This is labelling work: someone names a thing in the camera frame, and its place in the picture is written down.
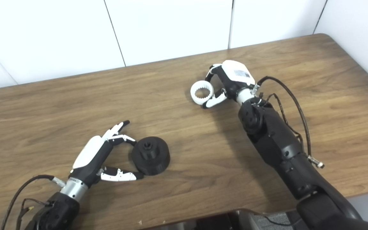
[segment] black mechanical arm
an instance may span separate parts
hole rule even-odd
[[[215,74],[224,87],[202,107],[209,108],[207,105],[213,106],[217,98],[223,97],[239,103],[238,117],[247,136],[265,163],[275,169],[292,195],[300,200],[296,208],[307,226],[316,230],[368,230],[368,222],[312,164],[324,165],[305,153],[294,130],[268,101],[255,95],[264,80],[255,83],[246,67],[235,61],[211,66],[206,81]]]
[[[123,142],[133,146],[136,145],[136,141],[133,138],[119,134],[129,123],[128,120],[121,122],[107,130],[103,136],[97,135],[92,137],[73,163],[67,182],[50,175],[39,175],[26,182],[12,199],[1,230],[5,228],[12,206],[19,193],[35,179],[50,179],[58,184],[61,190],[52,195],[47,202],[29,198],[25,199],[17,219],[17,230],[20,229],[23,215],[31,210],[31,208],[24,208],[26,200],[35,201],[44,205],[44,207],[34,215],[25,230],[67,230],[70,229],[73,220],[79,213],[80,200],[92,185],[100,180],[118,182],[142,179],[144,175],[141,172],[129,172],[118,168],[103,167],[103,163],[114,146]]]

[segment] wood grain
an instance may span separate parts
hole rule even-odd
[[[0,89],[0,223],[23,182],[43,173],[66,179],[89,138],[125,119],[131,124],[124,134],[168,143],[170,166],[141,181],[93,186],[74,229],[134,230],[236,209],[294,208],[244,134],[237,103],[203,110],[191,101],[191,85],[226,59],[244,63],[256,80],[271,75],[286,83],[308,119],[313,155],[326,163],[321,174],[345,196],[368,193],[368,74],[318,34]],[[261,92],[276,92],[289,122],[303,132],[281,87],[265,82]],[[116,147],[106,165],[134,170],[130,150]],[[17,203],[46,200],[57,190],[37,181]]]

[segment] metal connector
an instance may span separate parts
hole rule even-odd
[[[252,94],[253,96],[256,96],[256,94],[257,94],[257,91],[258,91],[259,87],[260,87],[260,85],[256,84],[256,85],[254,86],[254,88],[252,89],[251,94]]]
[[[321,161],[316,160],[312,156],[308,156],[308,160],[316,166],[316,168],[323,169],[325,167],[324,163]]]
[[[66,183],[63,180],[61,180],[61,179],[59,179],[57,177],[54,177],[54,179],[52,180],[52,182],[54,182],[55,184],[57,184],[61,188],[63,188],[66,185]]]

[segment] white gear ring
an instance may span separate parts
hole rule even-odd
[[[195,94],[197,90],[199,89],[207,89],[210,92],[207,97],[199,98]],[[214,93],[214,87],[211,85],[211,83],[207,82],[206,80],[202,80],[202,81],[199,80],[196,83],[194,83],[193,86],[191,86],[190,93],[191,93],[191,98],[193,98],[193,101],[197,103],[198,105],[202,105],[203,103],[205,103],[212,97],[212,94]]]

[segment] black cable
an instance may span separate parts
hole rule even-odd
[[[282,224],[282,223],[278,223],[278,222],[272,221],[267,216],[263,216],[263,217],[265,217],[270,223],[276,224],[276,225],[280,225],[280,226],[294,226],[295,224],[299,223],[299,221],[302,220],[301,218],[299,218],[299,219],[295,220],[293,223],[290,223],[290,224]]]
[[[263,77],[261,80],[259,80],[257,82],[257,85],[258,86],[261,86],[262,83],[266,80],[273,80],[275,81],[276,83],[278,83],[279,85],[281,85],[285,90],[286,92],[288,92],[289,96],[291,96],[292,100],[295,102],[295,105],[296,107],[298,108],[298,111],[299,111],[299,115],[301,116],[301,119],[302,119],[302,122],[303,122],[303,126],[305,128],[305,134],[306,134],[306,145],[308,146],[308,156],[311,156],[311,137],[309,136],[309,129],[308,129],[308,124],[306,122],[306,118],[305,118],[305,115],[303,114],[303,111],[302,111],[302,108],[301,106],[299,105],[299,102],[298,100],[296,99],[295,95],[293,95],[292,91],[283,83],[281,82],[280,80],[278,80],[277,78],[275,77],[270,77],[270,76],[266,76],[266,77]]]
[[[276,93],[272,93],[271,95],[268,96],[268,98],[266,99],[266,103],[265,105],[269,102],[269,99],[274,96],[276,98],[276,100],[278,101],[278,105],[279,105],[279,109],[280,109],[280,113],[282,114],[282,117],[283,117],[283,121],[285,122],[285,124],[288,126],[288,128],[294,133],[297,135],[297,138],[299,139],[299,142],[301,143],[301,146],[302,146],[302,150],[305,151],[305,145],[303,144],[303,138],[302,138],[302,135],[295,131],[288,123],[288,120],[286,119],[286,115],[285,115],[285,112],[283,111],[283,106],[282,106],[282,103],[280,102],[280,99],[279,97],[276,95]]]
[[[9,217],[9,214],[11,213],[11,210],[12,210],[12,207],[16,201],[16,198],[18,198],[19,196],[19,193],[21,193],[21,191],[27,186],[29,185],[31,182],[33,182],[34,180],[37,180],[37,179],[49,179],[49,180],[53,180],[55,177],[54,176],[51,176],[51,175],[38,175],[38,176],[34,176],[32,177],[31,179],[29,179],[27,182],[25,182],[19,189],[18,191],[15,193],[15,195],[13,196],[11,202],[9,203],[9,206],[8,206],[8,210],[6,211],[6,214],[5,214],[5,217],[3,219],[3,223],[1,225],[1,230],[4,230],[5,229],[5,226],[6,226],[6,222],[8,221],[8,217]]]
[[[22,223],[22,217],[28,213],[29,211],[31,211],[34,207],[27,207],[27,208],[24,208],[25,206],[25,202],[26,201],[33,201],[33,202],[36,202],[40,205],[44,205],[44,206],[47,206],[47,205],[50,205],[48,202],[42,202],[42,201],[38,201],[36,199],[33,199],[33,198],[25,198],[23,201],[22,201],[22,205],[21,205],[21,210],[19,212],[19,215],[18,215],[18,218],[16,219],[16,230],[20,230],[21,228],[21,223]]]

